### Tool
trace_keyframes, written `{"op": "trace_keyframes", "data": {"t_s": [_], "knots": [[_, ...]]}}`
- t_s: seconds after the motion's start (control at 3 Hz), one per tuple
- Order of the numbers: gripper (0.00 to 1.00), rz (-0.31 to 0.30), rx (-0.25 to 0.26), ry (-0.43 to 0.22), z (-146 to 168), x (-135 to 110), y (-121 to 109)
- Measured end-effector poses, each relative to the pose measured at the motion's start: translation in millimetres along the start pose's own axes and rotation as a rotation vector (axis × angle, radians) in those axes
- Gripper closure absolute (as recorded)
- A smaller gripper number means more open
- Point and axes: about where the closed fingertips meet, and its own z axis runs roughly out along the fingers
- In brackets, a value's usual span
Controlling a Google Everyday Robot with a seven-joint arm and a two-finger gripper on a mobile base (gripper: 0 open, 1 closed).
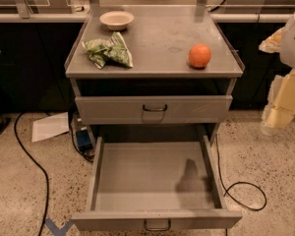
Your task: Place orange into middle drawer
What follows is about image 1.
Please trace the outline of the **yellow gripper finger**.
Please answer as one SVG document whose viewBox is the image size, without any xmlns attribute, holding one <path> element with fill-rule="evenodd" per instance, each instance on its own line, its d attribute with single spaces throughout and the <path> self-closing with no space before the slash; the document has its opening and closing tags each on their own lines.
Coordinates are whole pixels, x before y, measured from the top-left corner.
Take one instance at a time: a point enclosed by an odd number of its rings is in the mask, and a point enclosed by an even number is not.
<svg viewBox="0 0 295 236">
<path fill-rule="evenodd" d="M 259 45 L 259 50 L 265 53 L 278 53 L 281 49 L 283 29 L 278 29 Z"/>
<path fill-rule="evenodd" d="M 273 136 L 285 129 L 295 117 L 295 69 L 286 76 L 275 76 L 267 96 L 261 131 Z"/>
</svg>

